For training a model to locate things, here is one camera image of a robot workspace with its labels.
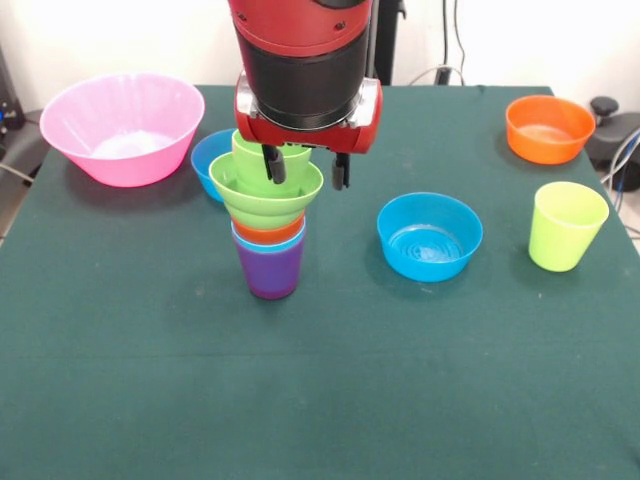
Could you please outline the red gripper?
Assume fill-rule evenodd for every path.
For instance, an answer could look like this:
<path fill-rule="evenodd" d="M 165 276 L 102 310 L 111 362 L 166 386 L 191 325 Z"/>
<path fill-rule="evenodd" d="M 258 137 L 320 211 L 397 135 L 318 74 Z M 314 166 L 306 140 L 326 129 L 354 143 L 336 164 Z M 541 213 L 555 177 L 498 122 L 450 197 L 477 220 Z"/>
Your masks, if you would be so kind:
<path fill-rule="evenodd" d="M 350 154 L 366 154 L 375 142 L 383 110 L 380 81 L 365 78 L 355 99 L 354 109 L 337 123 L 320 129 L 289 129 L 262 114 L 246 72 L 242 71 L 235 89 L 235 121 L 245 140 L 263 144 L 267 178 L 273 183 L 282 184 L 286 181 L 284 157 L 276 146 L 302 144 L 327 148 L 337 153 L 332 163 L 332 186 L 340 191 L 350 185 Z"/>

